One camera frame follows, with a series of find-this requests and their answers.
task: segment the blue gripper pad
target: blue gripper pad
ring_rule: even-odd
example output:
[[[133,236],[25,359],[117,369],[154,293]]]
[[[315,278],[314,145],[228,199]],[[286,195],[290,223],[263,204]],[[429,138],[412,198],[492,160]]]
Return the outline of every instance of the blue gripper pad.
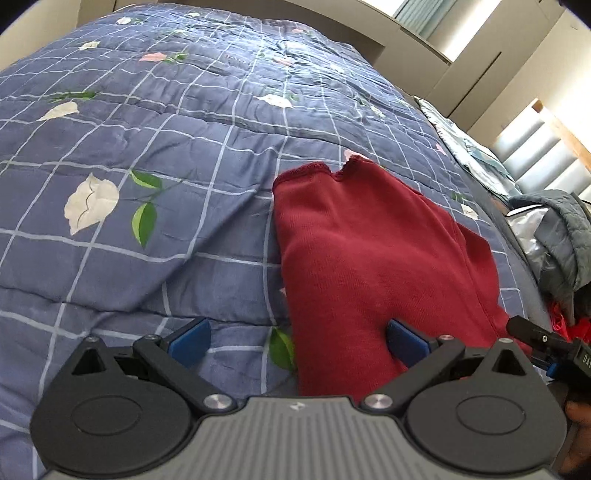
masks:
[[[411,368],[431,353],[429,342],[420,338],[397,320],[386,327],[386,343],[390,354]]]
[[[212,344],[212,328],[206,318],[200,318],[173,332],[169,340],[168,354],[185,368],[197,365]]]

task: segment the blue comforter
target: blue comforter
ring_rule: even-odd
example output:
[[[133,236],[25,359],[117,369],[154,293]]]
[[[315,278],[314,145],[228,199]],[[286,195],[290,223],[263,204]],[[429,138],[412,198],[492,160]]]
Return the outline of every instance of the blue comforter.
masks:
[[[271,185],[310,161],[363,154],[445,208],[489,241],[499,302],[523,314],[503,243],[433,127],[305,25],[126,8],[6,69],[0,99],[1,478],[43,472],[31,413],[90,332],[128,345],[204,315],[200,375],[240,398],[290,390],[269,355],[289,325]]]

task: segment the metal screw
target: metal screw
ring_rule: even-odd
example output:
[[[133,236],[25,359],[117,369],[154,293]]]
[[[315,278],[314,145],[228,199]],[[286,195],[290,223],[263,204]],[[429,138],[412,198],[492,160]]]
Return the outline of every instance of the metal screw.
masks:
[[[383,393],[372,393],[365,397],[363,402],[372,410],[386,410],[394,403],[389,396]]]
[[[226,410],[232,406],[232,399],[223,393],[214,393],[205,397],[203,404],[211,410]]]

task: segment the window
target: window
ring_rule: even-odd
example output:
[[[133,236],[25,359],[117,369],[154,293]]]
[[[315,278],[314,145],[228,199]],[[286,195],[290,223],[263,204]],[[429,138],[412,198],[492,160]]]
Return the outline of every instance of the window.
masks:
[[[363,0],[454,61],[501,0]]]

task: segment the red sweater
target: red sweater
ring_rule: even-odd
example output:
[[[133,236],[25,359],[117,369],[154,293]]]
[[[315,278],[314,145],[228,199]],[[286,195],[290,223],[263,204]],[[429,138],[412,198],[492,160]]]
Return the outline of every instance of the red sweater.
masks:
[[[404,372],[390,319],[469,346],[506,336],[487,241],[379,165],[308,164],[273,192],[301,395],[359,401]]]

